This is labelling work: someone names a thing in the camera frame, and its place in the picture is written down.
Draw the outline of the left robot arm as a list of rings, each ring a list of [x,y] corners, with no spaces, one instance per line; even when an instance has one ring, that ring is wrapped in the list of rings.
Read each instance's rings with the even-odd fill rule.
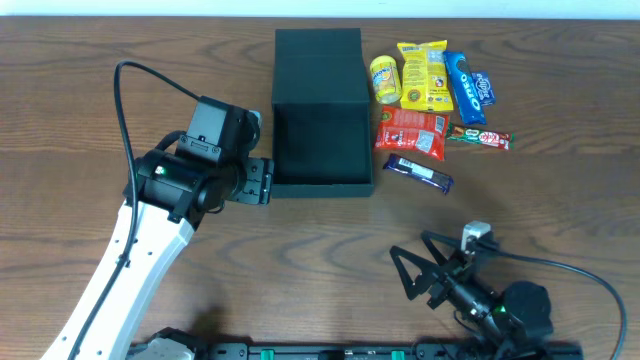
[[[45,358],[125,358],[204,216],[228,202],[268,204],[273,162],[249,155],[261,125],[257,111],[202,96],[187,130],[167,134],[136,159],[107,249]]]

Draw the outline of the black gift box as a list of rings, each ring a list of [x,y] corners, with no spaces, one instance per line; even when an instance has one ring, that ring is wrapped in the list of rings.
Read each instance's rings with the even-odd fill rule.
[[[359,29],[278,29],[275,198],[369,197],[370,95]]]

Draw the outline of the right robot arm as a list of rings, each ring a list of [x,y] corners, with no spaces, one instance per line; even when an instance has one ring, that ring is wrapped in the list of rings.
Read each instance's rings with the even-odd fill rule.
[[[435,310],[448,302],[464,320],[476,326],[481,348],[490,359],[551,359],[543,340],[553,332],[551,302],[546,288],[529,281],[514,282],[498,294],[476,273],[496,255],[499,244],[487,224],[467,225],[459,240],[425,231],[422,241],[433,259],[398,246],[390,256],[410,300],[427,293]]]

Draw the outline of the blue Oreo cookie pack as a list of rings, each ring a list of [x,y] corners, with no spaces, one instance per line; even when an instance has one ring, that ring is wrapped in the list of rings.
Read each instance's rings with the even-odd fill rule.
[[[445,51],[444,60],[461,120],[465,125],[485,125],[486,116],[466,56],[462,52]]]

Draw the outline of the red snack bag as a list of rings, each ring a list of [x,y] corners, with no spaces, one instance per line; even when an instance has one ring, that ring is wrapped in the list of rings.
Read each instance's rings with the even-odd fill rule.
[[[384,106],[374,147],[407,150],[444,161],[449,116]]]

